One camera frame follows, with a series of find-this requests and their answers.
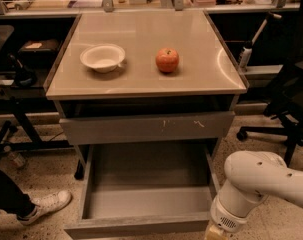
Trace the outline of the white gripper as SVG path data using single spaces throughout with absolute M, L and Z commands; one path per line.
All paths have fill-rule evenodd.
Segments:
M 228 212 L 222 206 L 218 196 L 212 202 L 210 214 L 214 224 L 207 226 L 204 240 L 228 240 L 227 233 L 236 233 L 247 223 L 246 218 L 240 218 Z

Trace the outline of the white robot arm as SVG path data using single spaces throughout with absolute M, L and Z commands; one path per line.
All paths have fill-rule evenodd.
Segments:
M 269 196 L 303 208 L 303 171 L 288 168 L 277 154 L 237 151 L 224 163 L 226 176 L 211 209 L 204 240 L 229 240 L 247 223 L 250 212 Z

